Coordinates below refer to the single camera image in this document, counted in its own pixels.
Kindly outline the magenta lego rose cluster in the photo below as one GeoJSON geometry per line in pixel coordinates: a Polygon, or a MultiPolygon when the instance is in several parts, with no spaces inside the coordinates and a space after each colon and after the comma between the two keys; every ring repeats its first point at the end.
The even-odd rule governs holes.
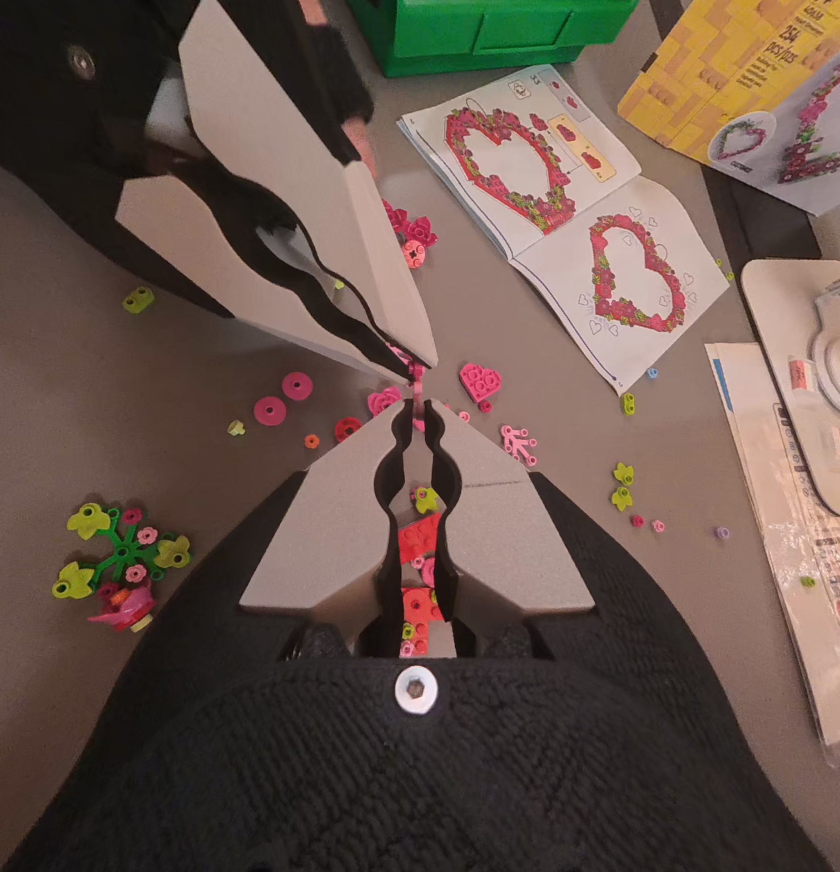
{"type": "Polygon", "coordinates": [[[429,248],[437,243],[438,237],[427,216],[411,218],[404,209],[394,208],[385,199],[382,199],[382,204],[401,247],[412,243],[429,248]]]}

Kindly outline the yellow lego box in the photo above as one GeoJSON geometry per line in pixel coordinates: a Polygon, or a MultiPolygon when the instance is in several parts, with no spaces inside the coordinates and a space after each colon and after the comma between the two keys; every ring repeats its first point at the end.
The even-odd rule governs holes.
{"type": "Polygon", "coordinates": [[[840,1],[696,1],[618,107],[658,144],[819,216],[840,205],[840,1]]]}

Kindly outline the red lego heart frame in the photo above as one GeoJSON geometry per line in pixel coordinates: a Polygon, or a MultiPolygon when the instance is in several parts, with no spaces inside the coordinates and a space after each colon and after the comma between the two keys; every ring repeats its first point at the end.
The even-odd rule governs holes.
{"type": "Polygon", "coordinates": [[[434,513],[399,530],[402,569],[416,577],[404,578],[402,659],[428,654],[429,628],[441,621],[435,592],[436,540],[440,514],[434,513]]]}

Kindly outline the person's left hand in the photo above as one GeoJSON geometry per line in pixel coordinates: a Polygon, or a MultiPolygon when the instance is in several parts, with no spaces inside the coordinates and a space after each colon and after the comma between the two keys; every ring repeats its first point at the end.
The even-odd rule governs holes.
{"type": "Polygon", "coordinates": [[[373,147],[368,136],[368,128],[365,121],[361,117],[350,117],[342,123],[341,128],[359,154],[361,161],[369,169],[372,178],[377,181],[378,173],[375,166],[373,147]]]}

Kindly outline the green bin with lego pieces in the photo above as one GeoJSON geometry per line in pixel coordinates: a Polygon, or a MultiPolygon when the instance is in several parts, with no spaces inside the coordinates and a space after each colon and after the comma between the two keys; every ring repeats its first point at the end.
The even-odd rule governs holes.
{"type": "Polygon", "coordinates": [[[637,1],[348,1],[388,78],[571,63],[637,1]]]}

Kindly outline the lego instruction booklet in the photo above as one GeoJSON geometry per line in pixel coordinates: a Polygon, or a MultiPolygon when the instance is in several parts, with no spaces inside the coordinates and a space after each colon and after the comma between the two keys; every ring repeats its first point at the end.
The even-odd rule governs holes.
{"type": "Polygon", "coordinates": [[[684,206],[551,65],[398,125],[619,396],[731,285],[684,206]]]}

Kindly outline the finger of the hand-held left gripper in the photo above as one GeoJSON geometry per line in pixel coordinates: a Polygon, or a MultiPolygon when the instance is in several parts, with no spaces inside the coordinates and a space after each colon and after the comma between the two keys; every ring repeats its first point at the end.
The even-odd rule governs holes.
{"type": "Polygon", "coordinates": [[[272,2],[273,72],[239,13],[200,2],[179,44],[189,115],[198,138],[231,174],[276,195],[295,215],[321,270],[354,294],[388,344],[438,364],[427,311],[396,243],[367,165],[334,116],[300,11],[272,2]]]}
{"type": "Polygon", "coordinates": [[[235,181],[130,180],[116,218],[236,320],[407,383],[421,361],[421,297],[370,175],[325,184],[323,205],[300,192],[291,233],[261,230],[235,181]]]}

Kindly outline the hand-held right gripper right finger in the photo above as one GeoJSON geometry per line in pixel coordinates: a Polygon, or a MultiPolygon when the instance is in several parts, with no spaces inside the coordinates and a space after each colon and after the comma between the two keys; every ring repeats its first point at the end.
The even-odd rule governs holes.
{"type": "Polygon", "coordinates": [[[551,658],[547,619],[586,616],[595,603],[531,474],[436,399],[424,403],[432,485],[444,502],[435,584],[443,623],[428,658],[551,658]]]}

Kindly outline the pink branch with magenta studs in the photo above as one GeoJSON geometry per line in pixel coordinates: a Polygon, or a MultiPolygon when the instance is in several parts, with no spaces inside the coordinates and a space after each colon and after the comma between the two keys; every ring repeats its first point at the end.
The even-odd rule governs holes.
{"type": "Polygon", "coordinates": [[[422,380],[423,376],[426,372],[426,367],[414,360],[413,357],[406,354],[402,349],[393,345],[392,343],[387,343],[388,348],[392,351],[394,355],[396,355],[400,360],[402,360],[405,365],[408,367],[408,373],[410,376],[410,387],[412,391],[412,420],[414,429],[419,432],[425,432],[425,407],[423,404],[423,386],[422,380]]]}

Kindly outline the green stem lego flower bunch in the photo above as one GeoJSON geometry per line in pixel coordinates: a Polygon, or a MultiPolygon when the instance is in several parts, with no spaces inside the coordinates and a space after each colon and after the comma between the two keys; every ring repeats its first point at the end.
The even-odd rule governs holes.
{"type": "Polygon", "coordinates": [[[94,597],[99,612],[89,616],[88,622],[114,631],[136,633],[149,626],[154,617],[154,584],[192,561],[189,539],[159,531],[140,507],[103,507],[87,502],[65,526],[84,541],[104,537],[110,552],[98,562],[67,563],[58,573],[51,595],[73,601],[94,597]]]}

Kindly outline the white flat stand base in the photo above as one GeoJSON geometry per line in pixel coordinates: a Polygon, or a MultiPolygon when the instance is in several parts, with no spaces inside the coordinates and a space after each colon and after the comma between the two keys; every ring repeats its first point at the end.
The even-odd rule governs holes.
{"type": "Polygon", "coordinates": [[[840,262],[753,260],[741,290],[818,497],[840,516],[840,262]]]}

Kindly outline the plain pink lego branch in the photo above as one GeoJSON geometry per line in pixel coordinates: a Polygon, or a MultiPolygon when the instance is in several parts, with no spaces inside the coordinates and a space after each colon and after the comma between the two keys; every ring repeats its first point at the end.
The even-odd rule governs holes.
{"type": "Polygon", "coordinates": [[[502,439],[502,449],[508,455],[529,468],[537,464],[537,457],[533,453],[537,447],[537,440],[531,438],[526,429],[502,425],[499,433],[502,439]]]}

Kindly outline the pink lego heart plate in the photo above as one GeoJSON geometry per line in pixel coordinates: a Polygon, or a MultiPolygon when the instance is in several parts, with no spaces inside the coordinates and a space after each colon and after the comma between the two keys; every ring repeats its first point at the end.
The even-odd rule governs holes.
{"type": "Polygon", "coordinates": [[[459,379],[476,404],[491,398],[502,386],[502,377],[498,371],[471,363],[460,369],[459,379]]]}

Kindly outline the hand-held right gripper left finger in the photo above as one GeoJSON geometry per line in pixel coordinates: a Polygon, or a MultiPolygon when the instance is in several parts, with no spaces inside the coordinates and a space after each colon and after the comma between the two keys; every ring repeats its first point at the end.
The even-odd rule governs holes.
{"type": "Polygon", "coordinates": [[[402,562],[392,503],[405,485],[410,442],[406,399],[306,469],[239,599],[244,612],[329,624],[361,655],[399,656],[402,562]]]}

